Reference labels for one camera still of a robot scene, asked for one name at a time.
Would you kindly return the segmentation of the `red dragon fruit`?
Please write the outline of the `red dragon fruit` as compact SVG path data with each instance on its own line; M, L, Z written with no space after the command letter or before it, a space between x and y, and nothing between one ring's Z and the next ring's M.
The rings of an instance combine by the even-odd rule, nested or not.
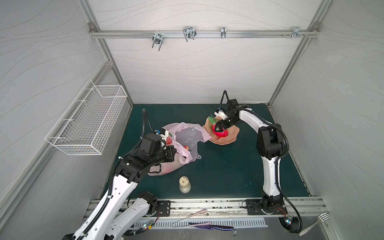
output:
M208 119L210 128L217 139L228 136L229 133L227 129L229 128L229 125L225 120L223 120L221 117L214 116L209 116Z

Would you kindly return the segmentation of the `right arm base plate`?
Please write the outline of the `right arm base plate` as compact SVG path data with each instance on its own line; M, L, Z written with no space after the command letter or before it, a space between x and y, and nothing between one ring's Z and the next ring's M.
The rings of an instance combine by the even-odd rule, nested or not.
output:
M247 199L245 204L247 214L251 216L284 215L287 213L286 205L281 199Z

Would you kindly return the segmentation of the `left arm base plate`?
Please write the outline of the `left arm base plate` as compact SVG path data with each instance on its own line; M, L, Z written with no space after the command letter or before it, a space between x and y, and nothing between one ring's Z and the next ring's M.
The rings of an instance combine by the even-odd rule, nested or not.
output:
M169 217L171 212L171 201L156 201L151 205L148 215L150 217Z

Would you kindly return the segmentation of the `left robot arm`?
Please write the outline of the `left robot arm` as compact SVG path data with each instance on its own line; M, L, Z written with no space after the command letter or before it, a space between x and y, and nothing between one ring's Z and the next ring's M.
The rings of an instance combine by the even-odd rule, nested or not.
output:
M65 240L118 240L140 218L155 213L158 199L150 192L140 194L129 208L119 212L151 167L175 160L177 150L167 145L166 130L151 130L147 134L145 127L150 125L148 113L143 109L138 143L119 158L109 175L108 191L82 226L75 233L65 235Z

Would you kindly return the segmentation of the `pink plastic bag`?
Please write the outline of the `pink plastic bag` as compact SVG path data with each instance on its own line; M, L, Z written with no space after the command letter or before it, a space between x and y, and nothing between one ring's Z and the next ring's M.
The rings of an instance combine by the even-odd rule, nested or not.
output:
M198 143L205 143L211 136L199 124L172 123L163 127L172 134L172 143L177 150L175 160L171 163L161 163L150 168L149 176L163 176L171 173L184 165L192 163L201 158L198 154Z

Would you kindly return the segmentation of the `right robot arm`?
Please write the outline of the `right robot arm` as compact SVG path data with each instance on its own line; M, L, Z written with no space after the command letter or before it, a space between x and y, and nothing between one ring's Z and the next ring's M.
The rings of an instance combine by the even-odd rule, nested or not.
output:
M289 153L288 138L281 125L271 123L258 115L248 105L240 105L236 99L230 99L226 90L215 110L215 116L221 118L211 127L214 135L228 131L239 122L248 124L257 133L257 152L263 162L263 196L259 202L246 200L249 214L261 211L265 215L280 212L281 226L292 234L299 234L303 221L297 208L282 192L280 183L280 162Z

